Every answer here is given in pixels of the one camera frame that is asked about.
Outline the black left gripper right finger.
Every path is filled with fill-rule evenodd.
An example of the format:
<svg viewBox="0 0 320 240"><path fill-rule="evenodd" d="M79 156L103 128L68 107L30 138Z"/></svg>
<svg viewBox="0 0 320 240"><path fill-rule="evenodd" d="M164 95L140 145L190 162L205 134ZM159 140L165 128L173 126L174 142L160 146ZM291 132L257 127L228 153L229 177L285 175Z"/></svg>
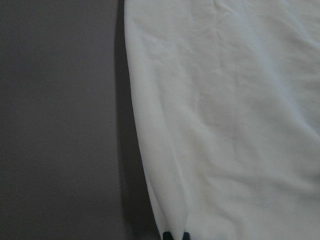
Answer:
<svg viewBox="0 0 320 240"><path fill-rule="evenodd" d="M189 232L184 232L182 236L182 240L191 240L191 235Z"/></svg>

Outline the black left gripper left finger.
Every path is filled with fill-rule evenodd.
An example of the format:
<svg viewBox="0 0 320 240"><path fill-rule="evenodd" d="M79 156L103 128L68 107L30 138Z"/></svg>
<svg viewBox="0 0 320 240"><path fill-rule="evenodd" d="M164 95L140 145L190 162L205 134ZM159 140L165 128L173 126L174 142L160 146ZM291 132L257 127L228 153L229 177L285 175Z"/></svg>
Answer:
<svg viewBox="0 0 320 240"><path fill-rule="evenodd" d="M163 240L174 240L170 231L164 231L162 234L162 239Z"/></svg>

